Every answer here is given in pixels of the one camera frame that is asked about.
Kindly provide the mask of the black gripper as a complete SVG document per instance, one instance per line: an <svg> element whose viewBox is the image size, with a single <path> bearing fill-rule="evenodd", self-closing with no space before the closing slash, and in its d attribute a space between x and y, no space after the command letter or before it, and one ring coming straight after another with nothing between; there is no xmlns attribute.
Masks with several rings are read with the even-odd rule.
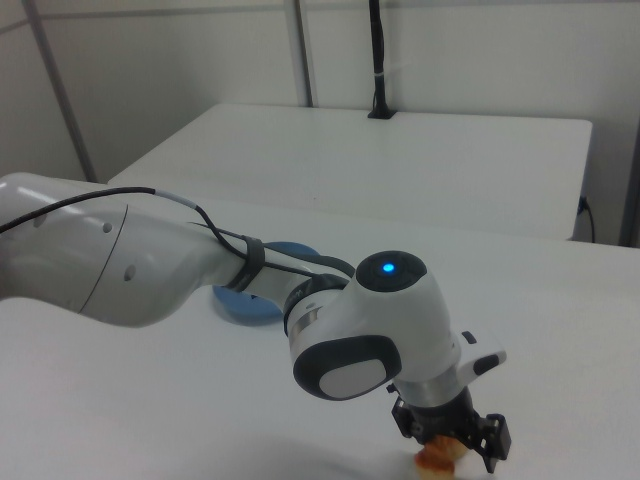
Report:
<svg viewBox="0 0 640 480"><path fill-rule="evenodd" d="M501 414L476 415L467 387L452 400L436 407L417 407L398 397L392 417L407 439L432 440L445 436L464 440L465 445L481 456L486 471L494 474L499 461L508 458L511 435Z"/></svg>

